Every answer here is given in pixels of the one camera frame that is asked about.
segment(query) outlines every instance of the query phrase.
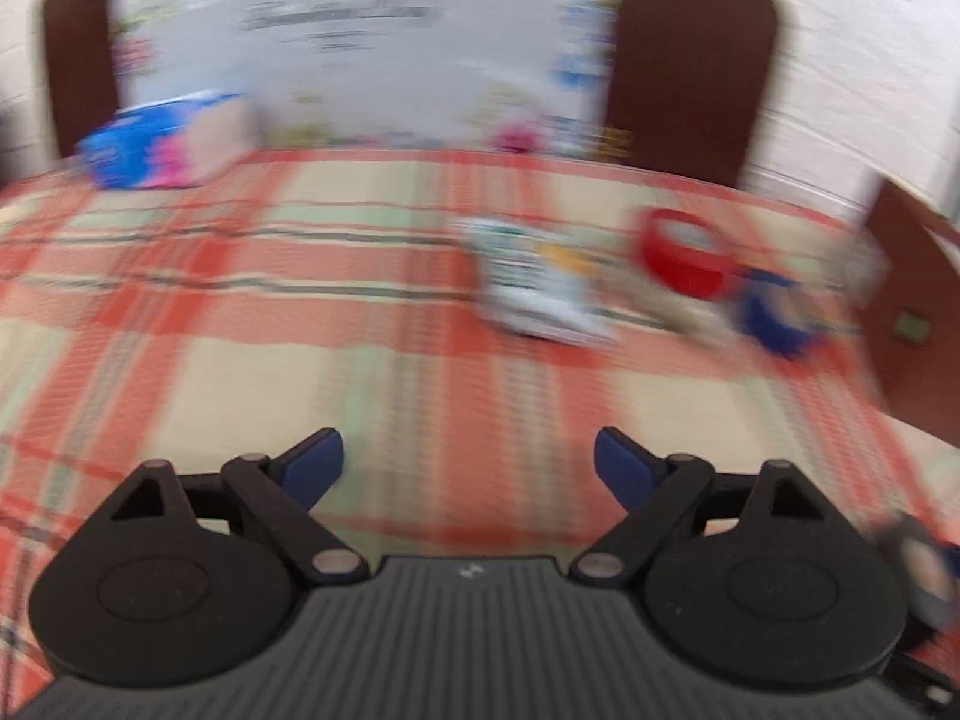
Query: red tape roll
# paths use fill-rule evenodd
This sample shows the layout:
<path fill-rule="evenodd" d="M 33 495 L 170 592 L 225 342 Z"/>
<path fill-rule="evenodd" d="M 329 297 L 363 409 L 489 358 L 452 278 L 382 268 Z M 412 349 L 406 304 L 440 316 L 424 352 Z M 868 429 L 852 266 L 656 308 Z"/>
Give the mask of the red tape roll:
<path fill-rule="evenodd" d="M 670 208 L 641 214 L 635 258 L 674 292 L 690 298 L 721 298 L 733 278 L 733 249 L 720 231 Z"/>

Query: triangular hole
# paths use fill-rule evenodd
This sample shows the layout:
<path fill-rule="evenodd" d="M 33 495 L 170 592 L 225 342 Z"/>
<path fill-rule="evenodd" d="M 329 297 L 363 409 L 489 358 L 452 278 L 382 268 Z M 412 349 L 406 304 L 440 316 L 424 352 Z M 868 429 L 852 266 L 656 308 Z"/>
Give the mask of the triangular hole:
<path fill-rule="evenodd" d="M 155 479 L 144 479 L 140 486 L 128 495 L 126 501 L 110 519 L 140 519 L 163 517 L 163 495 Z"/>
<path fill-rule="evenodd" d="M 822 520 L 819 509 L 789 479 L 776 485 L 774 505 L 770 514 L 774 517 L 792 517 L 793 519 Z"/>

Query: checkered cloth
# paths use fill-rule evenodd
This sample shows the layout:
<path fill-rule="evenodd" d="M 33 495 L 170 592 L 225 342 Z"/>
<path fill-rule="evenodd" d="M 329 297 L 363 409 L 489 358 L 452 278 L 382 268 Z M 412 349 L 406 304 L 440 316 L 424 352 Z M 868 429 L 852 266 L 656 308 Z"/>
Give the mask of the checkered cloth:
<path fill-rule="evenodd" d="M 859 523 L 960 522 L 956 455 L 923 445 L 940 459 L 925 464 L 870 405 L 830 282 L 845 232 L 822 215 L 622 167 L 395 151 L 259 154 L 189 191 L 47 177 L 4 201 L 0 716 L 49 678 L 26 617 L 37 574 L 149 457 L 213 471 L 336 426 L 347 470 L 315 514 L 374 558 L 568 560 L 622 515 L 592 469 L 608 424 L 726 471 L 790 458 Z M 609 248 L 650 205 L 808 282 L 835 332 L 784 362 L 747 338 L 696 346 L 618 298 L 603 348 L 480 322 L 456 215 Z"/>

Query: white logo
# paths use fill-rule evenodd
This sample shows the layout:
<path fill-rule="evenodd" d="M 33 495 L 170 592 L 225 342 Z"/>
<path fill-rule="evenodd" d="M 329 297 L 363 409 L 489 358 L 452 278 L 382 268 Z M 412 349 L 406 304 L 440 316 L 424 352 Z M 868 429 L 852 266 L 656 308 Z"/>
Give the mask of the white logo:
<path fill-rule="evenodd" d="M 475 579 L 486 574 L 487 570 L 482 565 L 472 562 L 466 568 L 461 568 L 457 573 L 464 579 Z"/>

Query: tape roll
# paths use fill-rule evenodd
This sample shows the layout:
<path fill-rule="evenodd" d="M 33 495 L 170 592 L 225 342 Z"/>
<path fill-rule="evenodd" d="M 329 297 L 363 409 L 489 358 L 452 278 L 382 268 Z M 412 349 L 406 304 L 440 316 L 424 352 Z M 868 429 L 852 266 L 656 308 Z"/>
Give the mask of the tape roll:
<path fill-rule="evenodd" d="M 707 221 L 670 208 L 645 211 L 637 238 L 641 264 L 674 292 L 717 299 L 733 279 L 733 250 Z"/>
<path fill-rule="evenodd" d="M 805 309 L 806 303 L 796 281 L 758 269 L 744 274 L 740 294 L 743 329 L 768 351 L 796 357 L 813 341 L 817 325 Z"/>

